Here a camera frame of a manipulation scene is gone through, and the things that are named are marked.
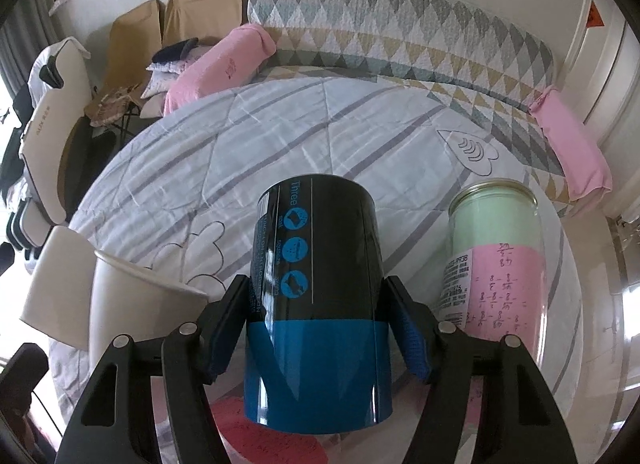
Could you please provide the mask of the black and blue can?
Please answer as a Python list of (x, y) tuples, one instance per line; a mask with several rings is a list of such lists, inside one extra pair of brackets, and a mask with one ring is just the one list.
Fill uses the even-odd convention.
[(326, 435), (392, 413), (374, 202), (331, 175), (286, 179), (258, 201), (244, 408), (279, 432)]

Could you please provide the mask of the white paper cup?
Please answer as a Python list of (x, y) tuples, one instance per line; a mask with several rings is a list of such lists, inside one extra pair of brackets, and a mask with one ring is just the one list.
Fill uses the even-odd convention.
[(89, 314), (89, 360), (95, 368), (112, 340), (126, 334), (135, 341), (163, 337), (196, 319), (208, 304), (198, 289), (96, 252)]

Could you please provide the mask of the pink paper wrapped cup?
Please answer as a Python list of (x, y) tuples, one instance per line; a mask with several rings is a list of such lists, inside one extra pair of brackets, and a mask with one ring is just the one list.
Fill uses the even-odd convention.
[(241, 397), (227, 397), (209, 406), (232, 463), (326, 464), (326, 450), (314, 436), (277, 432), (250, 421)]

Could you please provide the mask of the cream paper cup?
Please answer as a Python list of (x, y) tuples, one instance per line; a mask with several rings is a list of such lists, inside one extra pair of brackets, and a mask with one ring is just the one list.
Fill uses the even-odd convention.
[(21, 320), (80, 350), (89, 348), (93, 245), (62, 225), (51, 231), (32, 273)]

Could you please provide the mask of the green and pink glass jar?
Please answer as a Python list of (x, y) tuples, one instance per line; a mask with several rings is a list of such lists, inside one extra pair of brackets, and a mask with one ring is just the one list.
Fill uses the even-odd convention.
[(540, 363), (547, 284), (534, 193), (511, 179), (471, 184), (452, 200), (448, 228), (439, 320), (480, 339), (518, 336)]

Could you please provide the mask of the white striped table cloth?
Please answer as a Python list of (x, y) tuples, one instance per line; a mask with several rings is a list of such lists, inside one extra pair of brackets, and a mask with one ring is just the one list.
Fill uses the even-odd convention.
[[(390, 377), (393, 361), (402, 359), (430, 387), (399, 461), (454, 462), (465, 422), (475, 420), (474, 462), (574, 462), (541, 362), (518, 336), (480, 339), (437, 317), (448, 209), (465, 187), (489, 179), (528, 187), (538, 202), (546, 265), (563, 234), (558, 213), (501, 143), (422, 89), (297, 78), (202, 98), (119, 152), (70, 229), (94, 253), (198, 289), (209, 305), (224, 298), (235, 276), (250, 278), (259, 198), (305, 175), (355, 182), (374, 202)], [(243, 402), (246, 323), (227, 371), (215, 380), (241, 387)]]

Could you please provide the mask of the white door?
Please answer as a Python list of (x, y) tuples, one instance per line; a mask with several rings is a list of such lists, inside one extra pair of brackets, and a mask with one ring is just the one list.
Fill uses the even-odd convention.
[[(590, 2), (596, 2), (604, 27), (586, 28)], [(614, 0), (582, 0), (570, 49), (559, 70), (565, 102), (585, 124), (610, 77), (623, 41), (625, 19)]]

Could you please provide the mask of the diamond patterned sofa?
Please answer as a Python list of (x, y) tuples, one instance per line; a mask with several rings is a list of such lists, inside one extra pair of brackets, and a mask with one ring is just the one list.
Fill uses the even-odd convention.
[(573, 203), (529, 109), (552, 86), (552, 51), (459, 0), (248, 0), (277, 52), (263, 80), (355, 77), (422, 89), (486, 130), (529, 170), (559, 213)]

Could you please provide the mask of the stacked pillows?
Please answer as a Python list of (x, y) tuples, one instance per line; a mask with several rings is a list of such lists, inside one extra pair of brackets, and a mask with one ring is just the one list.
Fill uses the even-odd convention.
[(203, 44), (198, 38), (191, 38), (158, 51), (146, 68), (151, 77), (140, 95), (143, 103), (140, 117), (143, 119), (162, 117), (169, 89), (210, 49), (212, 49), (211, 46)]

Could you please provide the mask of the tan folding chair far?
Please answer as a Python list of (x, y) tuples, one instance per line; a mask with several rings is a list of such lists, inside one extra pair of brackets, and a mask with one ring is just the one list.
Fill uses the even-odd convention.
[(92, 127), (114, 124), (131, 104), (143, 103), (142, 93), (151, 78), (148, 66), (163, 44), (163, 10), (160, 0), (151, 0), (114, 20), (102, 86), (85, 107)]

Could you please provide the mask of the tan folding chair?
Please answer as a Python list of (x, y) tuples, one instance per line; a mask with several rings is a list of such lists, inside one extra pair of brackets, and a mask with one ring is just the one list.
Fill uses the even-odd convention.
[(114, 20), (102, 86), (85, 107), (92, 127), (114, 124), (131, 104), (143, 103), (142, 93), (151, 78), (148, 66), (163, 44), (163, 10), (160, 0), (151, 0)]
[(243, 21), (242, 0), (168, 0), (163, 45), (180, 41), (221, 39)]

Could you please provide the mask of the grey curtain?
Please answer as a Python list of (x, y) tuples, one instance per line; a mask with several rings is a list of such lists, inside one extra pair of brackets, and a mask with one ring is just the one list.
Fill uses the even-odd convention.
[(39, 53), (58, 40), (47, 0), (17, 0), (1, 25), (1, 79), (11, 98), (27, 83)]

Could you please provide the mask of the red door decoration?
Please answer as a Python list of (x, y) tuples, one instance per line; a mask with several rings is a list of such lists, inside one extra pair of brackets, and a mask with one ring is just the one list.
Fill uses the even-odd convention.
[(597, 8), (596, 2), (591, 1), (589, 5), (588, 14), (587, 14), (586, 28), (587, 29), (600, 28), (604, 26), (605, 26), (605, 23)]

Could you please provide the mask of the tan folding chair near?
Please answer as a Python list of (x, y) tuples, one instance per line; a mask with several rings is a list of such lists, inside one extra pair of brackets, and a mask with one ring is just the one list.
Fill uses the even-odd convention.
[(180, 41), (221, 39), (243, 21), (242, 0), (168, 0), (163, 45)]

